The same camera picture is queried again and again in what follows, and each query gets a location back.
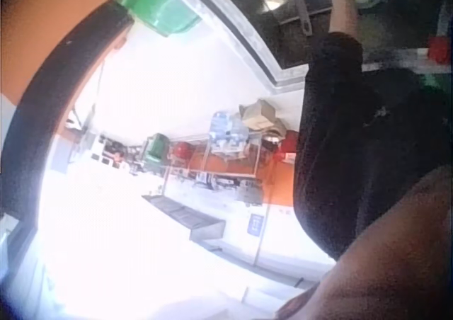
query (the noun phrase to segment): blue sticker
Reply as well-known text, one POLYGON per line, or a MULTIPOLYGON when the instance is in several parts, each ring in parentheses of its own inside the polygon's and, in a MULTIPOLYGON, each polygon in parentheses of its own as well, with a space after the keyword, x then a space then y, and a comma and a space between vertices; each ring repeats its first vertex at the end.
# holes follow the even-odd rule
POLYGON ((263 228, 264 216, 252 214, 248 221, 247 232, 253 236, 260 236, 261 228, 263 228))

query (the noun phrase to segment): person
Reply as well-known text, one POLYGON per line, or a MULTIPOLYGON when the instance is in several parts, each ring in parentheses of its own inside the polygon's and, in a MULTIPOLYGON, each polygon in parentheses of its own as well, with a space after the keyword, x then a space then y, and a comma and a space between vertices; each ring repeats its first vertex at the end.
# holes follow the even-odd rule
POLYGON ((294 211, 337 262, 277 319, 451 317, 451 106, 422 88, 388 107, 363 80, 355 0, 332 0, 306 76, 294 211))

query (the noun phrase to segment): red object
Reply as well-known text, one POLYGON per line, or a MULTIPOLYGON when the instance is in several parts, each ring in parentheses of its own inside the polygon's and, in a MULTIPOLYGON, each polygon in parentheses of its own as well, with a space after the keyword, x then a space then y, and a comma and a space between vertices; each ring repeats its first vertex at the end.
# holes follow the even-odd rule
POLYGON ((179 142, 173 148, 173 155, 179 159, 189 160, 193 154, 193 147, 187 142, 179 142))
POLYGON ((288 130, 286 137, 282 140, 278 150, 275 152, 274 159, 277 161, 284 161, 287 154, 295 154, 297 150, 297 140, 299 133, 293 130, 288 130))
POLYGON ((428 49, 428 58, 438 64, 449 64, 451 59, 451 50, 449 38, 446 36, 437 36, 430 38, 430 48, 428 49))
POLYGON ((286 152, 296 152, 297 149, 297 139, 299 138, 299 133, 293 130, 288 130, 286 132, 286 137, 282 140, 280 145, 280 151, 283 153, 286 152))

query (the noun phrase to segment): green container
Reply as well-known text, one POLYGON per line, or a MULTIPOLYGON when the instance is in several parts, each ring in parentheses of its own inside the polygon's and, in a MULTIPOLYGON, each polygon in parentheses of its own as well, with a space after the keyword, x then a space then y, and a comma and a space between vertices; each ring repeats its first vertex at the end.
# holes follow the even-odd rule
POLYGON ((143 160, 146 163, 164 164, 166 162, 170 141, 162 134, 149 137, 144 145, 143 160))
POLYGON ((156 32, 169 36, 190 30, 200 17, 181 0, 117 0, 156 32))

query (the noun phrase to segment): black shirt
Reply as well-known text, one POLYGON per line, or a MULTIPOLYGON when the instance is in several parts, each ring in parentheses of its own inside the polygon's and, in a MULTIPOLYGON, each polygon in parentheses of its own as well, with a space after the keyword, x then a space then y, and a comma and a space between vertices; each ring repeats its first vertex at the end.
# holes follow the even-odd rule
POLYGON ((329 34, 306 77, 294 211, 336 260, 425 174, 452 162, 446 96, 419 88, 396 105, 387 101, 366 85, 360 43, 329 34))

